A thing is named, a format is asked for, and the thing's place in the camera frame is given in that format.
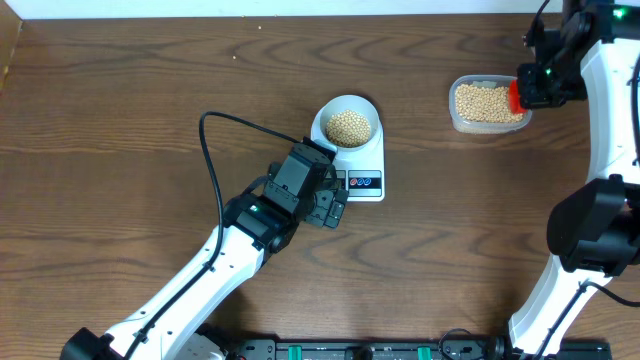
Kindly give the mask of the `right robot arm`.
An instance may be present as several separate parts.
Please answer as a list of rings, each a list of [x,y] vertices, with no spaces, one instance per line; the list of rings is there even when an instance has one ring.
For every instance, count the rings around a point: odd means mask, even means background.
[[[489,359],[558,358],[589,299],[639,262],[638,2],[566,1],[559,28],[536,15],[523,41],[535,60],[517,68],[511,109],[587,101],[590,163],[585,185],[552,209],[545,269]]]

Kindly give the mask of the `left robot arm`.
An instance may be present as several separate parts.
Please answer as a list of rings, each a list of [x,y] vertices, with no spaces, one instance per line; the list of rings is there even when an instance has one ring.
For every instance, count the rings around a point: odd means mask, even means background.
[[[334,228],[347,193],[337,185],[337,148],[304,138],[282,163],[232,198],[198,253],[145,305],[98,336],[86,328],[64,359],[174,359],[220,303],[283,250],[303,222]]]

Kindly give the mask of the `red plastic measuring scoop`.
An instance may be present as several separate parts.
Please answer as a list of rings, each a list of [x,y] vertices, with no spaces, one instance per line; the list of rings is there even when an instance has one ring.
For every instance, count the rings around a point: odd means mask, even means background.
[[[524,114],[527,112],[520,103],[520,93],[516,80],[512,80],[508,88],[508,105],[513,114]]]

